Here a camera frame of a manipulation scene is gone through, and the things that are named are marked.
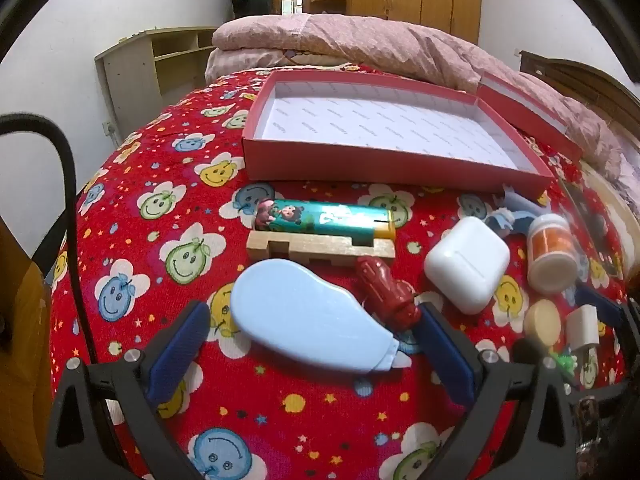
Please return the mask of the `white usb charger plug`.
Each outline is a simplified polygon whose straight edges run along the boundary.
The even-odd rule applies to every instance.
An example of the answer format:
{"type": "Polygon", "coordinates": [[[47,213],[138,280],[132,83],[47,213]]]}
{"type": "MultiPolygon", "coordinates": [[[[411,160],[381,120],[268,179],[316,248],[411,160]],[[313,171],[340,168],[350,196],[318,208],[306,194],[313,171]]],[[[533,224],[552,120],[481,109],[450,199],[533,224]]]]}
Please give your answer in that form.
{"type": "Polygon", "coordinates": [[[592,304],[584,304],[567,315],[565,337],[573,352],[590,349],[600,344],[597,308],[592,304]]]}

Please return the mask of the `green toy keychain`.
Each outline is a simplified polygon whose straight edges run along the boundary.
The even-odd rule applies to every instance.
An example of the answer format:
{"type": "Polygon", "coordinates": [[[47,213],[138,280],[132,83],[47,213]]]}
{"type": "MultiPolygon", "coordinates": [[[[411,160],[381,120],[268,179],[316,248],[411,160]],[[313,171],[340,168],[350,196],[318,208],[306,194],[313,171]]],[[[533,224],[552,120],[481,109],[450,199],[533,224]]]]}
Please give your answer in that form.
{"type": "Polygon", "coordinates": [[[568,376],[575,376],[575,370],[577,368],[577,356],[573,356],[570,352],[558,353],[550,350],[549,356],[552,357],[552,360],[556,363],[556,365],[568,376]]]}

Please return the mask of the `round wooden disc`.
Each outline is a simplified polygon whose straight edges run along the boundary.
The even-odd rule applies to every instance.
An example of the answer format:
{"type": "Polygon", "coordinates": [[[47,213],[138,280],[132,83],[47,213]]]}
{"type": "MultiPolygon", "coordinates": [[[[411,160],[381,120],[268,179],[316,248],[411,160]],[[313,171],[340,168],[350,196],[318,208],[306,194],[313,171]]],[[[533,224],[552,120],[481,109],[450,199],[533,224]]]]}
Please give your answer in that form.
{"type": "Polygon", "coordinates": [[[524,318],[527,337],[533,337],[545,347],[551,348],[558,341],[561,330],[561,317],[551,300],[538,300],[527,310],[524,318]]]}

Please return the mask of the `white orange-label jar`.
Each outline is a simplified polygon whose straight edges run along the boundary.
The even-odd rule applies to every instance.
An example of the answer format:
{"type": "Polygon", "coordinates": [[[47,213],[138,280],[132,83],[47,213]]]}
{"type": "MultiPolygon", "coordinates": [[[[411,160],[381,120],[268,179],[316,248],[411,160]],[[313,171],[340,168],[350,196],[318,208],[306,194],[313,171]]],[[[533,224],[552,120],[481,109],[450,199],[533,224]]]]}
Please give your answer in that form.
{"type": "Polygon", "coordinates": [[[526,240],[527,281],[543,295],[572,286],[578,258],[570,225],[559,214],[542,214],[529,226],[526,240]]]}

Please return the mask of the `white earbuds case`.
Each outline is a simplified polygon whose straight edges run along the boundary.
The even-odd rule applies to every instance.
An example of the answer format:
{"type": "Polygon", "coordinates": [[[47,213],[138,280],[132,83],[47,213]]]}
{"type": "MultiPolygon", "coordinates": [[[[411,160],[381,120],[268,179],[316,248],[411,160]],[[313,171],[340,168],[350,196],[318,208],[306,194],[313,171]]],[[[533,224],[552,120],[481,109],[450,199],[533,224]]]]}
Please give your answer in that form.
{"type": "Polygon", "coordinates": [[[427,279],[466,315],[489,304],[510,262],[506,242],[475,217],[461,219],[426,255],[427,279]]]}

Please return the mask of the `blue plastic clip part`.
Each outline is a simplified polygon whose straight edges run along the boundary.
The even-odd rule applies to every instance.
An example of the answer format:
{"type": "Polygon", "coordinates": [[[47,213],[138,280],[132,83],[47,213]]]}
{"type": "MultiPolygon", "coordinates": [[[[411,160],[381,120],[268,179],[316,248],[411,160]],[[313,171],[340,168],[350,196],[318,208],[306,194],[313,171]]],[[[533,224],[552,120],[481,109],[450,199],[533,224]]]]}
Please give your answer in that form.
{"type": "Polygon", "coordinates": [[[536,218],[536,214],[527,210],[512,211],[499,208],[488,214],[484,222],[498,237],[505,238],[511,234],[526,236],[530,225],[536,218]]]}

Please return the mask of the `grey-blue curved plastic bracket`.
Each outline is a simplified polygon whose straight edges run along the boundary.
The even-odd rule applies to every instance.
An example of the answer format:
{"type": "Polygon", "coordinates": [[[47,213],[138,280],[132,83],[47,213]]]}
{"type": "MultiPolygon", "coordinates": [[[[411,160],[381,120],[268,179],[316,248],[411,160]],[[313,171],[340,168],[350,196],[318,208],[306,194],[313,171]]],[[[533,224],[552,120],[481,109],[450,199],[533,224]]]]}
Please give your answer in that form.
{"type": "Polygon", "coordinates": [[[505,185],[503,187],[503,207],[510,211],[528,211],[536,217],[542,214],[551,214],[551,208],[549,205],[541,206],[538,203],[534,203],[528,198],[521,196],[512,188],[512,186],[505,185]]]}

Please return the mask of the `teal cartoon lighter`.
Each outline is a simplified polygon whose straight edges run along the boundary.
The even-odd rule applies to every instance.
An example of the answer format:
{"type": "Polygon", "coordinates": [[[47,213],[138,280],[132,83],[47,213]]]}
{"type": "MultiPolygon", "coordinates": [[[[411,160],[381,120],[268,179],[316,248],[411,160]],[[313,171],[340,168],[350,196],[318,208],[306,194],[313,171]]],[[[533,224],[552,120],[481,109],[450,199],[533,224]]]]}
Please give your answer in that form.
{"type": "Polygon", "coordinates": [[[355,245],[396,240],[392,214],[385,208],[303,200],[262,200],[254,220],[257,231],[348,237],[355,245]]]}

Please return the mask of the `light blue oval case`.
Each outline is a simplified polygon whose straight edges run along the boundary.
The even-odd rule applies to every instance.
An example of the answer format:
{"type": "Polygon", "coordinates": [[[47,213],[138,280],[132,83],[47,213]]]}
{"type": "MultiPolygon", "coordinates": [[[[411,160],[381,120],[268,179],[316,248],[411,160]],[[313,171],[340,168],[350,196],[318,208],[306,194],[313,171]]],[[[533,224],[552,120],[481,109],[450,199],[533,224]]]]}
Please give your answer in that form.
{"type": "Polygon", "coordinates": [[[351,292],[290,260],[245,269],[233,285],[230,309],[242,334],[297,362],[354,374],[412,364],[351,292]]]}

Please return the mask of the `wooden notched block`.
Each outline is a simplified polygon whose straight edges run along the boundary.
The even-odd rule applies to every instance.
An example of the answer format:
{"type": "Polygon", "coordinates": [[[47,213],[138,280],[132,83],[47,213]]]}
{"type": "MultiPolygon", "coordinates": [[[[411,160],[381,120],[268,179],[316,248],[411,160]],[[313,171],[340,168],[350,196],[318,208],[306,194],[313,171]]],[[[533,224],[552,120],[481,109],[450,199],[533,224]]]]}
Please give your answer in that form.
{"type": "Polygon", "coordinates": [[[250,231],[246,242],[253,261],[288,258],[300,264],[326,262],[332,266],[354,266],[360,257],[376,257],[392,262],[396,257],[392,240],[376,238],[372,246],[359,246],[347,236],[250,231]]]}

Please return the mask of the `red smiley-flower blanket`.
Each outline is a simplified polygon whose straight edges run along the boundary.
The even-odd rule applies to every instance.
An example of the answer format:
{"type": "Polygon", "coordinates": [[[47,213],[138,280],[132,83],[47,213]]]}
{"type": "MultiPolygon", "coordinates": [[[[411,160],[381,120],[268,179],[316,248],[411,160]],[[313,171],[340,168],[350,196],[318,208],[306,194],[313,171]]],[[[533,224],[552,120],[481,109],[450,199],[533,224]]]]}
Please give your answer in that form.
{"type": "Polygon", "coordinates": [[[639,308],[557,114],[243,70],[67,206],[49,479],[634,479],[639,308]]]}

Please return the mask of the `dark wooden headboard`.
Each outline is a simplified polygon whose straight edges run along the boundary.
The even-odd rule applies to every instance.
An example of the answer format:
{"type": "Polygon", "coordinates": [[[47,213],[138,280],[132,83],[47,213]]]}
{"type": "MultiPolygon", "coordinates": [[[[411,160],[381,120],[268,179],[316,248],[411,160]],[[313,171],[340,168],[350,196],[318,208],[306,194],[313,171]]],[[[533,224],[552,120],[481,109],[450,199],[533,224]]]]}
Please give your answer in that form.
{"type": "Polygon", "coordinates": [[[564,96],[605,112],[639,137],[639,98],[609,74],[590,65],[521,51],[520,71],[536,76],[564,96]]]}

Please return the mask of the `red shallow box tray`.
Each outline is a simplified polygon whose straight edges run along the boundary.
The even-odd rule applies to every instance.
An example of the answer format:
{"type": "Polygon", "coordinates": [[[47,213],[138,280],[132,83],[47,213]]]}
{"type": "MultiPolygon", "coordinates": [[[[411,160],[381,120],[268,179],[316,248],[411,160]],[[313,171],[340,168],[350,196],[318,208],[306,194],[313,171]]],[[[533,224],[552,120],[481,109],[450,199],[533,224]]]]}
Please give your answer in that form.
{"type": "Polygon", "coordinates": [[[394,76],[281,70],[242,133],[252,180],[396,183],[499,192],[531,200],[553,176],[485,101],[394,76]]]}

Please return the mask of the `pink folded quilt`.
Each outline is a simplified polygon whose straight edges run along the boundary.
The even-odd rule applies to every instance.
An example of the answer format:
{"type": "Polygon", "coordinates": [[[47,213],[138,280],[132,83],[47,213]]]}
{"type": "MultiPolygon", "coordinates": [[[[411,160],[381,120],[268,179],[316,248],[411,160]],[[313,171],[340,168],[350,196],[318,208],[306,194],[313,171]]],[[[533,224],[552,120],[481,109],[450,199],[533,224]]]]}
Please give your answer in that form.
{"type": "Polygon", "coordinates": [[[494,75],[558,114],[586,161],[610,182],[628,194],[639,191],[639,169],[626,159],[613,131],[595,112],[448,32],[382,18],[271,14],[219,26],[212,44],[221,51],[309,51],[469,93],[477,89],[480,76],[494,75]]]}

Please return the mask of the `beige open shelf unit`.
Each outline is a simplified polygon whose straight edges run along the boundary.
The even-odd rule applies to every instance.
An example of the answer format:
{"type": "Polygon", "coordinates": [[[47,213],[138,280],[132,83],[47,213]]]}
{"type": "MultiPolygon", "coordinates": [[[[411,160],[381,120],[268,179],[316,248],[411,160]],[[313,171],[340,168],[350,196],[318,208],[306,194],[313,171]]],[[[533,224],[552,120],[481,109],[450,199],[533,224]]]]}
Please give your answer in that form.
{"type": "Polygon", "coordinates": [[[213,27],[153,28],[99,53],[96,72],[114,135],[124,140],[205,86],[213,27]]]}

